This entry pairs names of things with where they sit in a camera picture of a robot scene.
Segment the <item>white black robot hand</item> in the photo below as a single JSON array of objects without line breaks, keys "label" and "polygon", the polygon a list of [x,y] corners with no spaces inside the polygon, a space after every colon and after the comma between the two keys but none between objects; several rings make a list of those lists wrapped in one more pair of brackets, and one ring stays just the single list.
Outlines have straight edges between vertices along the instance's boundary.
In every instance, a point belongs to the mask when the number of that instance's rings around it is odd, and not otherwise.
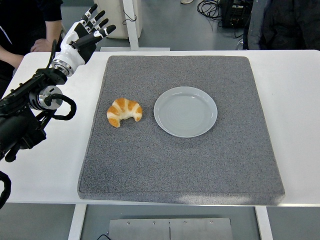
[{"label": "white black robot hand", "polygon": [[97,8],[98,5],[95,3],[71,26],[60,44],[60,53],[51,63],[52,67],[60,66],[72,74],[90,60],[97,43],[116,29],[113,24],[106,26],[108,19],[99,22],[105,11],[94,15]]}]

